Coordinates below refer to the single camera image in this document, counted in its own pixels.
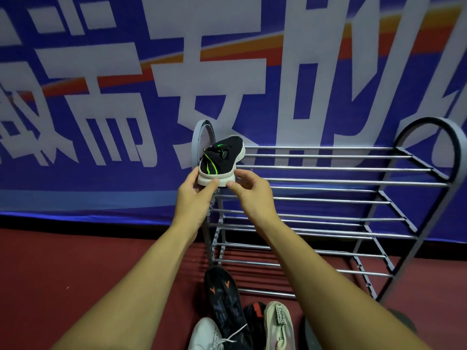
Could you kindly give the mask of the person's left forearm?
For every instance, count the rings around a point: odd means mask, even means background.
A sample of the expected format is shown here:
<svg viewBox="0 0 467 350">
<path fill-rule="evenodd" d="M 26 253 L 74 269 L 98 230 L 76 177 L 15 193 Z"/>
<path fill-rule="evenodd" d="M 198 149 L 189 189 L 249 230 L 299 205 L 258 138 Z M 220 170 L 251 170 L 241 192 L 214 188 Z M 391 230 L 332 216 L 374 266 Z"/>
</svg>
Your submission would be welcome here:
<svg viewBox="0 0 467 350">
<path fill-rule="evenodd" d="M 150 350 L 178 269 L 198 229 L 173 222 L 50 350 Z"/>
</svg>

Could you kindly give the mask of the grey metal shoe rack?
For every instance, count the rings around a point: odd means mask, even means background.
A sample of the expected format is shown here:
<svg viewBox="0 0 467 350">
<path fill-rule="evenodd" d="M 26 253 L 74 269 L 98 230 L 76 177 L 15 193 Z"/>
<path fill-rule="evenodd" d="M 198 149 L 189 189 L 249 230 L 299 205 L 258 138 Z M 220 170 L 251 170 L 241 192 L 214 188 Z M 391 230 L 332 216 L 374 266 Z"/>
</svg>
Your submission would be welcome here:
<svg viewBox="0 0 467 350">
<path fill-rule="evenodd" d="M 444 171 L 408 150 L 422 129 L 447 139 Z M 390 147 L 246 146 L 240 166 L 271 183 L 281 220 L 316 253 L 344 259 L 339 272 L 384 302 L 467 177 L 467 137 L 452 121 L 424 117 Z"/>
</svg>

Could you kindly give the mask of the person's right forearm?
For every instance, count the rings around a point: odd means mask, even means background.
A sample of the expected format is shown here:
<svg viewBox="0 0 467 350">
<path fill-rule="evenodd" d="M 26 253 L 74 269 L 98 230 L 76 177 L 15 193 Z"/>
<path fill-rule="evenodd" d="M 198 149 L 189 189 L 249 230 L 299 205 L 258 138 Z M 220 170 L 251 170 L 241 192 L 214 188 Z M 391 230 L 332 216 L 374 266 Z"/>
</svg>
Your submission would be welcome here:
<svg viewBox="0 0 467 350">
<path fill-rule="evenodd" d="M 323 350 L 431 350 L 277 215 L 248 218 L 279 261 Z"/>
</svg>

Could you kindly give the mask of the dark grey round object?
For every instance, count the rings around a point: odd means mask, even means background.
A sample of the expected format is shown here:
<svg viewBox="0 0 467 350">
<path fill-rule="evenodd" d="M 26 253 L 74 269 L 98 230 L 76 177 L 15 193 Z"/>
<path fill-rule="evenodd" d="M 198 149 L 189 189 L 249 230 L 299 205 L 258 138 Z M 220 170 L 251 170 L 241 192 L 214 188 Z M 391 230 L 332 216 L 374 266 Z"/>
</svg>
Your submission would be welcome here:
<svg viewBox="0 0 467 350">
<path fill-rule="evenodd" d="M 388 308 L 388 311 L 413 333 L 417 334 L 415 324 L 406 314 L 390 308 Z M 300 322 L 297 350 L 323 350 L 305 316 L 302 317 Z"/>
</svg>

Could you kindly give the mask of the black and red shoe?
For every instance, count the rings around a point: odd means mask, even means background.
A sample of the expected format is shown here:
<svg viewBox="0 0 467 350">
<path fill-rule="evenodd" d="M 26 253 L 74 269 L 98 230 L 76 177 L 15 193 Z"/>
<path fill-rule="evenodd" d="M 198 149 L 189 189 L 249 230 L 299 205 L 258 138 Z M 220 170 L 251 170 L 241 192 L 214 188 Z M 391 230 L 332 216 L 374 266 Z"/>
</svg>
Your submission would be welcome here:
<svg viewBox="0 0 467 350">
<path fill-rule="evenodd" d="M 254 350 L 264 350 L 266 347 L 265 308 L 266 304 L 256 301 L 243 309 L 243 314 L 250 329 Z"/>
</svg>

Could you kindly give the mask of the black sneaker with orange marks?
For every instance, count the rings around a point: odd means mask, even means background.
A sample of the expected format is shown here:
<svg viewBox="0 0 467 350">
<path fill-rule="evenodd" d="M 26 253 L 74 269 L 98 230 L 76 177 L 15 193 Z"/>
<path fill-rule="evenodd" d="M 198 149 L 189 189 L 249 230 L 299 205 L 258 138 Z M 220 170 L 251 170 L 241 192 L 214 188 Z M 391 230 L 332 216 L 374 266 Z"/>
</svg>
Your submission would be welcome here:
<svg viewBox="0 0 467 350">
<path fill-rule="evenodd" d="M 240 293 L 230 273 L 212 266 L 204 274 L 204 287 L 211 316 L 222 335 L 224 350 L 254 350 Z"/>
</svg>

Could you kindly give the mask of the person's left hand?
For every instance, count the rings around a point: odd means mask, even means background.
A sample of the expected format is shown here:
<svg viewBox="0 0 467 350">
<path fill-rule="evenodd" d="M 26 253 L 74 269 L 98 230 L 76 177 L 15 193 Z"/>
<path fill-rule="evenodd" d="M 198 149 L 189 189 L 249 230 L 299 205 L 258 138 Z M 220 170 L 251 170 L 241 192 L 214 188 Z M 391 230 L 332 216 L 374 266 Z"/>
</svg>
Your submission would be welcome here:
<svg viewBox="0 0 467 350">
<path fill-rule="evenodd" d="M 192 170 L 178 188 L 174 217 L 170 227 L 190 243 L 195 240 L 211 205 L 211 202 L 197 202 L 198 171 L 198 167 Z"/>
</svg>

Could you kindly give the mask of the blue printed banner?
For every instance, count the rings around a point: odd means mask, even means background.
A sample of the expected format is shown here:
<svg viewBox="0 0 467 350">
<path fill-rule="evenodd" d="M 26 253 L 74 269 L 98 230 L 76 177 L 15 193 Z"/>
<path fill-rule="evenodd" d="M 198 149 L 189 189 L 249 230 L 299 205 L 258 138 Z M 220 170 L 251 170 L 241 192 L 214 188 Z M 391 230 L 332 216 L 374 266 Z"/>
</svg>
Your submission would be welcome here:
<svg viewBox="0 0 467 350">
<path fill-rule="evenodd" d="M 0 215 L 169 223 L 199 121 L 290 214 L 357 217 L 379 177 L 418 224 L 441 190 L 390 149 L 467 134 L 467 0 L 0 0 Z"/>
</svg>

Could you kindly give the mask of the person's right hand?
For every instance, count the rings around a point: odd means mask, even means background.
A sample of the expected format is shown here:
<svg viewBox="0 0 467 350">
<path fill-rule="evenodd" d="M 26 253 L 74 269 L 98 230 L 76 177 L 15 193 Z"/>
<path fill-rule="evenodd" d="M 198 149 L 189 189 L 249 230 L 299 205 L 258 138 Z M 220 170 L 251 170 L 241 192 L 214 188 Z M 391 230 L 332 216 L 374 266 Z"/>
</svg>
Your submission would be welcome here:
<svg viewBox="0 0 467 350">
<path fill-rule="evenodd" d="M 243 212 L 256 230 L 261 233 L 266 232 L 270 226 L 280 220 L 270 184 L 251 170 L 236 169 L 234 175 L 236 181 L 246 180 L 252 184 L 250 196 L 245 201 L 240 201 L 240 199 L 239 201 Z"/>
</svg>

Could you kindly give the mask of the black green-striped sneaker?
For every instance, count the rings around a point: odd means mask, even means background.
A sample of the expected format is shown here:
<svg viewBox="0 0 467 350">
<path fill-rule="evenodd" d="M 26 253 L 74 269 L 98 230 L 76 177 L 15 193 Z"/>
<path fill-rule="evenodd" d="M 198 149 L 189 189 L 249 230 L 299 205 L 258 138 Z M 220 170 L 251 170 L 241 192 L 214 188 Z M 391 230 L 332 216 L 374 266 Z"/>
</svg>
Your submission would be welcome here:
<svg viewBox="0 0 467 350">
<path fill-rule="evenodd" d="M 234 182 L 237 163 L 245 153 L 245 144 L 240 136 L 230 136 L 210 145 L 200 158 L 197 184 L 205 187 L 218 179 L 219 187 L 223 188 L 227 182 Z"/>
</svg>

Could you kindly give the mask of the white laced sneaker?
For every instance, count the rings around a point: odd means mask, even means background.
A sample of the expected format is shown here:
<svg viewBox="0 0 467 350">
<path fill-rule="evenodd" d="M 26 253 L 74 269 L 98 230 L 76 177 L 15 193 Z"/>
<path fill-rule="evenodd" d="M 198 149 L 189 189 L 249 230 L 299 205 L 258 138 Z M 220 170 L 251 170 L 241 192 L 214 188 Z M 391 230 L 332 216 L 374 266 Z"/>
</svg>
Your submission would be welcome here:
<svg viewBox="0 0 467 350">
<path fill-rule="evenodd" d="M 224 350 L 224 340 L 213 319 L 201 318 L 191 334 L 187 350 Z"/>
</svg>

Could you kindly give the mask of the beige sneaker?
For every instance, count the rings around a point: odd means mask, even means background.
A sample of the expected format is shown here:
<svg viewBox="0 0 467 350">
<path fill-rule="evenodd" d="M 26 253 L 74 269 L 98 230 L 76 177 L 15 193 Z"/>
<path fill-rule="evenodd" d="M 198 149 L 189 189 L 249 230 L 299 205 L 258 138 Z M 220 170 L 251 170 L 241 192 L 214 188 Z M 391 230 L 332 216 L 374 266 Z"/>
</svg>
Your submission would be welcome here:
<svg viewBox="0 0 467 350">
<path fill-rule="evenodd" d="M 269 302 L 264 312 L 266 345 L 264 350 L 296 350 L 292 319 L 287 307 Z"/>
</svg>

